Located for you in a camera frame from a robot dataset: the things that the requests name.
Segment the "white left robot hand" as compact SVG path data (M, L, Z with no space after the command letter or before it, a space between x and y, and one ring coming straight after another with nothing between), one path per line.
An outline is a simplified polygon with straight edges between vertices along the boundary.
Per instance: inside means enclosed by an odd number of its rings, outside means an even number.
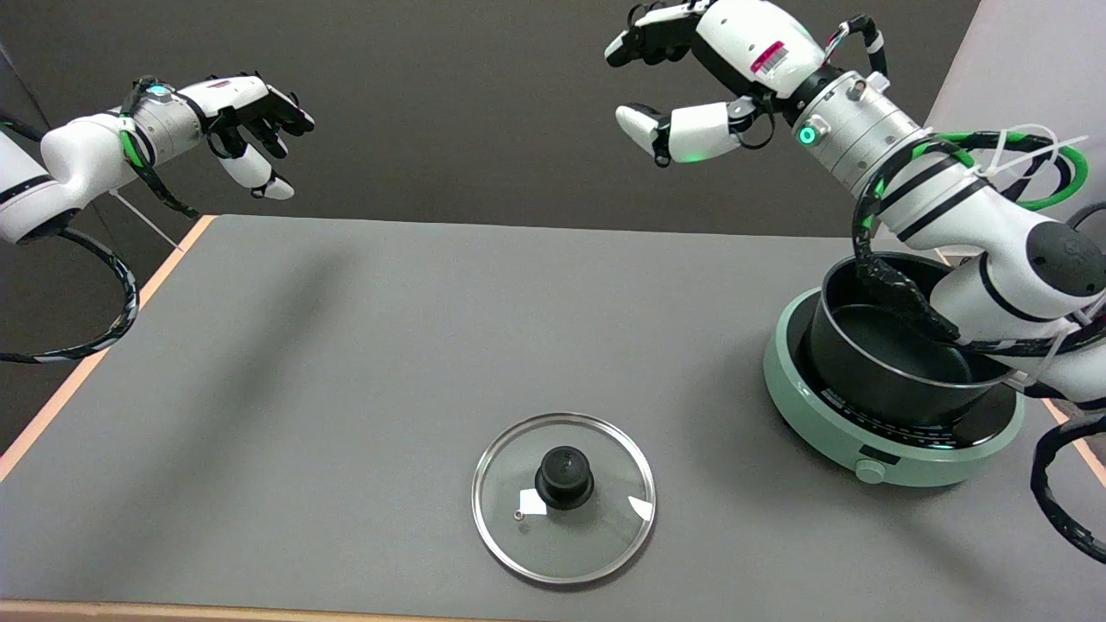
M201 136L220 166L255 200L289 200L294 188L272 166L288 149L282 136L303 136L315 118L293 93L283 93L257 73L211 76L178 90L194 108Z

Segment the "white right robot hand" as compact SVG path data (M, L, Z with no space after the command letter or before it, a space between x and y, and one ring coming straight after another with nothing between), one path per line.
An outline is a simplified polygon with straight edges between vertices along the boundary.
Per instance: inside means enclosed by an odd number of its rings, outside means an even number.
M620 129L659 167L712 159L766 146L747 141L759 117L775 124L783 102L826 61L825 48L770 1L687 1L636 6L605 50L611 68L647 66L691 54L734 99L659 111L616 110Z

